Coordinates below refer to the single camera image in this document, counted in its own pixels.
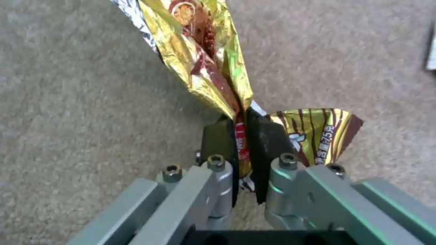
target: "red label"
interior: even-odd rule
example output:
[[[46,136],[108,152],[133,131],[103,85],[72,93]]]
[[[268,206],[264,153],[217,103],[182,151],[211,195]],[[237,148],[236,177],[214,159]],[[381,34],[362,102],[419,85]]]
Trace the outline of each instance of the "red label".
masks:
[[[242,117],[236,119],[238,123],[235,125],[236,147],[238,149],[238,158],[240,160],[248,160],[250,157],[247,137],[245,135],[245,124]]]

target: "gray metal frame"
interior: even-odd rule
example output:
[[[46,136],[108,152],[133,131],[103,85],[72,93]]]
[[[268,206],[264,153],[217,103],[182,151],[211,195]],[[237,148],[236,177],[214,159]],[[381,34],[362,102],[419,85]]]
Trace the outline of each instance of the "gray metal frame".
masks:
[[[127,244],[164,198],[163,186],[138,178],[67,245]]]

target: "white object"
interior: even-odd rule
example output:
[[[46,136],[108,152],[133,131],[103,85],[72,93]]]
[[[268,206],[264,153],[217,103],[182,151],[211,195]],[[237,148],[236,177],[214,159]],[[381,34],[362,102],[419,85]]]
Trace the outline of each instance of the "white object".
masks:
[[[433,41],[427,61],[427,70],[436,70],[436,24],[433,28]]]

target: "gold foil wrapper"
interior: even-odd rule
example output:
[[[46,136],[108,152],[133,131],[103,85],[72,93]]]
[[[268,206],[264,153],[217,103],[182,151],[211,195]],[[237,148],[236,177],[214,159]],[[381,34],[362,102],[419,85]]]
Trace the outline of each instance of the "gold foil wrapper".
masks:
[[[239,177],[246,176],[252,166],[245,112],[253,92],[225,0],[111,1],[190,93],[233,119]],[[306,166],[335,162],[362,125],[339,109],[288,110],[268,117],[284,126]]]
[[[283,125],[307,167],[336,162],[363,125],[361,119],[340,109],[287,110],[270,119]]]
[[[207,55],[205,57],[205,51],[194,38],[184,34],[184,27],[176,20],[174,13],[169,11],[173,1],[140,0],[139,4],[165,65],[179,75],[189,92],[235,119],[238,111],[235,111],[237,109],[232,105],[234,102],[225,96],[236,96],[245,111],[253,95],[238,36],[225,1],[197,2],[202,3],[210,14],[215,32],[215,57],[213,58]],[[199,62],[204,62],[200,59],[205,59],[210,66],[212,66],[210,63],[213,63],[219,72],[211,72],[204,67],[193,72]],[[231,95],[223,95],[222,86],[214,83],[211,74],[223,76],[231,84],[236,95],[233,92]]]

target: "crumpled snack wrapper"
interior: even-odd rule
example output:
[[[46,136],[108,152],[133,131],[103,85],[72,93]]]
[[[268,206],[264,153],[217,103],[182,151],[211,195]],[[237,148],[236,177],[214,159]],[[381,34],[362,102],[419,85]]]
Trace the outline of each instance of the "crumpled snack wrapper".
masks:
[[[245,112],[253,103],[238,36],[225,0],[111,0],[188,91],[235,122],[240,178],[251,171]],[[306,166],[335,162],[362,121],[339,109],[266,116],[280,123]]]
[[[340,109],[295,109],[267,116],[283,125],[303,165],[334,163],[363,121]]]

